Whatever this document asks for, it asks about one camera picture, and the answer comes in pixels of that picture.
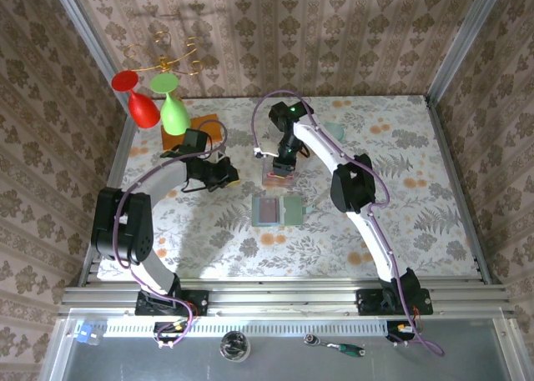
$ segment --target purple cable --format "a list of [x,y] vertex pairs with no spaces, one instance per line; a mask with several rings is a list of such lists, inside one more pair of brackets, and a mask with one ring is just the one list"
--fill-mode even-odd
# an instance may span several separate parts
[[258,112],[258,108],[266,98],[268,98],[270,96],[273,96],[273,95],[275,95],[277,93],[288,93],[288,94],[293,95],[296,98],[298,98],[302,102],[302,104],[304,105],[304,107],[306,109],[306,113],[308,114],[308,118],[310,119],[310,122],[312,123],[312,125],[315,127],[315,131],[321,137],[323,137],[325,139],[325,141],[330,145],[330,147],[332,149],[334,149],[342,158],[344,158],[347,161],[353,163],[354,165],[358,166],[359,168],[362,168],[367,173],[372,175],[373,178],[376,181],[378,181],[378,183],[380,184],[380,187],[382,188],[382,190],[384,191],[384,194],[385,194],[385,201],[384,202],[380,202],[380,203],[372,203],[372,204],[370,204],[369,205],[369,216],[370,216],[371,222],[373,223],[373,225],[375,226],[375,228],[378,231],[379,235],[381,236],[382,241],[384,242],[384,245],[385,245],[385,248],[386,248],[388,254],[391,257],[391,263],[392,263],[392,267],[393,267],[393,272],[395,274],[395,280],[397,282],[397,285],[399,286],[400,303],[402,304],[402,308],[404,310],[404,313],[405,313],[406,317],[408,318],[408,323],[414,329],[414,334],[416,335],[416,337],[418,339],[416,342],[417,343],[421,343],[426,349],[428,349],[431,353],[433,353],[436,356],[440,356],[440,357],[445,356],[445,351],[437,343],[433,343],[431,341],[427,341],[427,340],[425,340],[425,339],[423,339],[421,337],[421,334],[417,330],[417,327],[416,327],[415,323],[411,319],[410,311],[408,310],[408,305],[406,304],[406,298],[404,296],[404,291],[402,290],[402,287],[401,287],[401,276],[399,275],[399,268],[397,266],[397,262],[396,262],[396,259],[395,259],[395,255],[393,253],[393,249],[391,249],[391,246],[388,244],[387,239],[385,238],[385,235],[382,232],[382,229],[381,229],[380,225],[376,221],[375,215],[373,214],[373,208],[375,208],[375,207],[377,207],[377,208],[385,208],[390,203],[390,192],[388,191],[388,189],[387,189],[384,181],[382,180],[382,178],[380,178],[380,176],[375,171],[373,171],[371,168],[365,166],[364,164],[362,164],[360,162],[355,161],[352,157],[350,157],[347,154],[345,154],[345,152],[343,152],[343,150],[341,148],[339,148],[337,146],[337,144],[326,133],[324,133],[322,131],[322,129],[320,129],[319,124],[315,121],[314,117],[312,116],[310,108],[308,107],[308,104],[306,103],[306,101],[298,93],[295,93],[295,92],[290,91],[288,89],[278,89],[278,90],[273,91],[271,93],[267,93],[256,104],[256,107],[254,108],[254,111],[252,112],[252,120],[250,122],[250,126],[252,127],[252,134],[254,136],[254,147],[255,148],[259,148],[258,137],[256,136],[256,131],[254,129],[254,120],[255,120],[255,117],[256,117],[256,113]]
[[[156,166],[156,167],[150,169],[146,174],[143,175],[143,177],[141,177],[135,183],[130,185],[130,187],[124,192],[123,196],[121,197],[120,201],[118,202],[117,212],[115,213],[115,219],[114,219],[114,222],[113,222],[112,245],[113,245],[113,254],[115,256],[115,261],[117,261],[118,264],[120,265],[120,267],[124,268],[125,270],[130,269],[131,266],[130,266],[130,263],[128,263],[128,265],[123,264],[122,261],[120,260],[120,258],[118,257],[118,225],[119,225],[120,215],[123,212],[124,203],[126,202],[126,198],[128,197],[129,194],[131,194],[132,191],[134,191],[136,188],[138,188],[141,185],[141,183],[143,183],[144,181],[146,181],[147,179],[152,177],[154,174],[156,174],[162,168],[165,168],[165,167],[169,166],[170,164],[178,162],[178,161],[183,160],[185,158],[195,158],[195,157],[198,157],[198,156],[202,156],[204,154],[211,154],[211,153],[216,152],[220,148],[222,148],[226,144],[226,140],[228,139],[228,129],[219,120],[206,120],[206,121],[202,122],[199,125],[198,129],[201,129],[202,126],[204,124],[206,124],[206,123],[217,123],[224,130],[224,138],[223,138],[222,142],[220,143],[220,145],[217,148],[211,148],[210,150],[208,150],[206,152],[189,153],[189,154],[185,154],[183,156],[179,156],[177,158],[171,158],[170,160],[160,164],[159,166]],[[185,337],[185,334],[187,334],[189,332],[189,330],[191,329],[191,325],[193,324],[193,312],[191,311],[191,308],[189,307],[189,305],[185,301],[183,301],[181,299],[173,298],[172,296],[163,295],[161,293],[158,293],[158,292],[154,291],[142,279],[140,279],[137,275],[135,275],[134,272],[130,271],[130,273],[132,274],[133,279],[135,281],[137,281],[137,283],[139,285],[141,285],[142,287],[147,288],[150,291],[150,293],[158,296],[159,298],[161,298],[163,300],[167,300],[169,302],[179,303],[179,304],[183,305],[187,309],[187,312],[188,312],[187,326],[185,327],[185,330],[182,332],[182,334],[171,343],[174,346],[175,344],[180,342]]]

